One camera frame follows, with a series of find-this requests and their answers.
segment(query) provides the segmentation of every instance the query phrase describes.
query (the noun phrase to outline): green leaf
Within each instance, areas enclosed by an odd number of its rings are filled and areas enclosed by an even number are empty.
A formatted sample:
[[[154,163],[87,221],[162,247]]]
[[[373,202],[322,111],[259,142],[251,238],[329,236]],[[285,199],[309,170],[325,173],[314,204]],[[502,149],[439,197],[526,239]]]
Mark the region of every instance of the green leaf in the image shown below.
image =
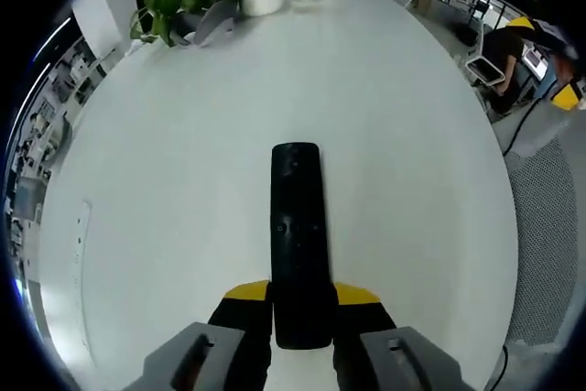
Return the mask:
[[[181,0],[181,7],[188,13],[197,13],[202,5],[203,0]]]
[[[146,8],[137,9],[130,17],[130,38],[138,39],[143,35],[140,19],[149,14]]]
[[[149,11],[155,11],[157,9],[157,0],[145,0],[145,5]]]
[[[170,48],[175,46],[175,42],[170,37],[170,26],[166,17],[160,16],[158,20],[158,34]]]
[[[171,16],[177,13],[180,6],[181,0],[157,0],[153,9],[161,13],[163,16]]]
[[[160,35],[162,17],[163,16],[160,13],[155,13],[155,15],[153,16],[153,26],[152,28],[150,28],[151,34],[155,36]]]

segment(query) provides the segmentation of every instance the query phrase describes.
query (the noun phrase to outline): black remote control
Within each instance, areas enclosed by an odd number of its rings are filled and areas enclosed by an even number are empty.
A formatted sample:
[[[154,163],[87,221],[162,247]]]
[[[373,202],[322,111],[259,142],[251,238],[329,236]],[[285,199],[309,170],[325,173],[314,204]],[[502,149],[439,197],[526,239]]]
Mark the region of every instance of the black remote control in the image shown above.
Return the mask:
[[[292,350],[326,347],[336,294],[315,144],[273,148],[270,228],[277,345]]]

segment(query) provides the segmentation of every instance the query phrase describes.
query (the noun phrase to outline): yellow object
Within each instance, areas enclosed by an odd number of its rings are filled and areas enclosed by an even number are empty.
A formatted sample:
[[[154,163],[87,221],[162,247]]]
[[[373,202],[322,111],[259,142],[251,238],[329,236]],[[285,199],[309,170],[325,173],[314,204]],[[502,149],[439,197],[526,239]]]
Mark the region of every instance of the yellow object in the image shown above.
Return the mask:
[[[334,283],[338,292],[338,304],[350,306],[352,304],[371,304],[380,302],[374,293],[365,288],[356,288],[343,283]]]
[[[578,95],[571,84],[566,84],[566,86],[551,99],[551,103],[563,110],[573,109],[578,104],[578,101]]]
[[[266,297],[266,286],[268,286],[268,279],[256,281],[254,283],[241,284],[228,291],[223,297],[225,299],[264,301]]]
[[[528,27],[535,31],[535,27],[531,24],[527,17],[518,17],[506,24],[508,27]]]

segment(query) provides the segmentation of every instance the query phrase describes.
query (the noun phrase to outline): office chair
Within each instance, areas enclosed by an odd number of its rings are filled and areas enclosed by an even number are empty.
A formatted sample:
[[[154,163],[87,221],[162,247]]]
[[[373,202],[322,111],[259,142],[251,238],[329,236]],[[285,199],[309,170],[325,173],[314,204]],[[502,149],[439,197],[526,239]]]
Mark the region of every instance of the office chair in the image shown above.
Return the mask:
[[[484,45],[484,23],[481,19],[471,16],[469,23],[475,22],[478,27],[476,38],[476,47],[468,53],[468,58],[464,61],[464,67],[472,74],[474,78],[485,86],[494,86],[505,80],[505,75],[501,70],[492,64],[483,55]]]

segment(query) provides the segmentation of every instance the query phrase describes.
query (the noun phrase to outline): white table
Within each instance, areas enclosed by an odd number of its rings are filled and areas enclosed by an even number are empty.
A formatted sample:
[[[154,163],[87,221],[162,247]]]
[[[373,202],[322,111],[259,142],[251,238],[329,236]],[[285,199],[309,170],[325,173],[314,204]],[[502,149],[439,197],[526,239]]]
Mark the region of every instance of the white table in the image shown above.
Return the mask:
[[[335,279],[371,289],[484,386],[517,265],[493,131],[404,8],[326,0],[206,49],[141,49],[86,105],[40,249],[55,345],[85,389],[126,386],[225,291],[270,276],[271,148],[288,141],[320,146]],[[336,389],[331,348],[274,350],[266,389]]]

